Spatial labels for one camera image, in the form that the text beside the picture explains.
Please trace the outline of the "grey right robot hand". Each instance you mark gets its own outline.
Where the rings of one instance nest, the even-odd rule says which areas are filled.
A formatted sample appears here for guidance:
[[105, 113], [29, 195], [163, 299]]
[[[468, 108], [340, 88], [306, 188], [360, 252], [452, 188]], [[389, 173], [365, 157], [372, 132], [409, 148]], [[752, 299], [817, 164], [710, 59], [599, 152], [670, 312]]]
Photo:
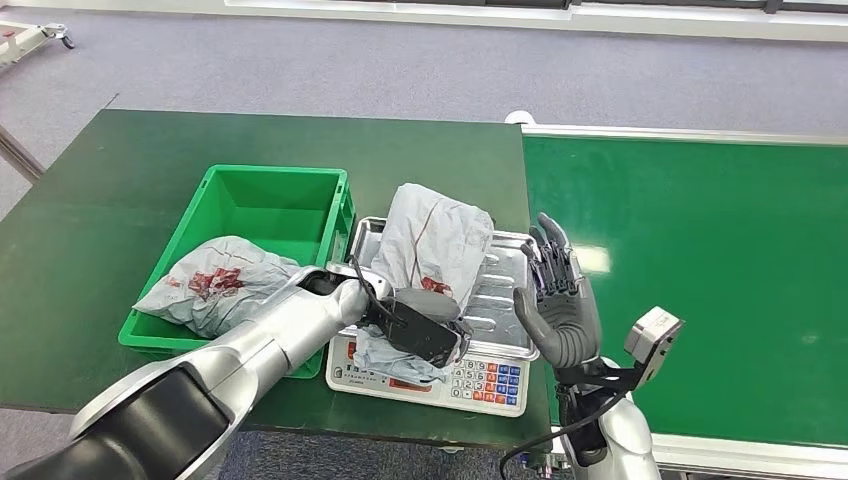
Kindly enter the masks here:
[[532, 287], [513, 289], [513, 311], [529, 339], [554, 368], [573, 368], [600, 356], [601, 324], [591, 281], [565, 230], [544, 212], [526, 245]]

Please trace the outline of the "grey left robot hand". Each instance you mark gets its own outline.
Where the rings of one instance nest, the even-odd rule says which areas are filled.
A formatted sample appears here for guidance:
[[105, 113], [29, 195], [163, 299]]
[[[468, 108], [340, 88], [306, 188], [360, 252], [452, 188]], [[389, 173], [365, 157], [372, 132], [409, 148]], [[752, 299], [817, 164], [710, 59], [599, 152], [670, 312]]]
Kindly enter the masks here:
[[473, 329], [451, 297], [429, 290], [399, 289], [392, 313], [388, 338], [396, 349], [436, 368], [457, 361], [467, 352]]

